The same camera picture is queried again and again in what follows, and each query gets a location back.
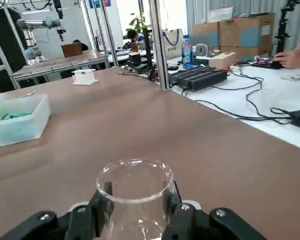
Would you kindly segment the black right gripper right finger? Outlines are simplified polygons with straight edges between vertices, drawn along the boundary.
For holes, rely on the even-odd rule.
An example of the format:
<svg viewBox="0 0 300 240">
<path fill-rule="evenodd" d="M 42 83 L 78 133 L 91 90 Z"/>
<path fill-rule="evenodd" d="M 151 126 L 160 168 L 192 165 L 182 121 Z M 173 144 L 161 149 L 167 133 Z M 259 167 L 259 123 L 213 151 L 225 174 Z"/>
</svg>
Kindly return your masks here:
<svg viewBox="0 0 300 240">
<path fill-rule="evenodd" d="M 163 240 L 264 240 L 264 237 L 233 210 L 217 207 L 206 213 L 196 201 L 182 200 L 178 185 L 164 191 L 167 226 Z"/>
</svg>

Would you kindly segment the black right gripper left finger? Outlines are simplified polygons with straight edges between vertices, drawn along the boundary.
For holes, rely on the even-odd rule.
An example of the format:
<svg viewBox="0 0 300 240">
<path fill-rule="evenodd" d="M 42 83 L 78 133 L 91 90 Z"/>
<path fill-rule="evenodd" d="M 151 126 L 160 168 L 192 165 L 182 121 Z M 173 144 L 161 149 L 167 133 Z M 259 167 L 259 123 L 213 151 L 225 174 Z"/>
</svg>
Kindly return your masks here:
<svg viewBox="0 0 300 240">
<path fill-rule="evenodd" d="M 99 190 L 87 204 L 63 216 L 52 211 L 37 212 L 0 237 L 0 240 L 91 240 L 110 225 L 114 204 Z"/>
</svg>

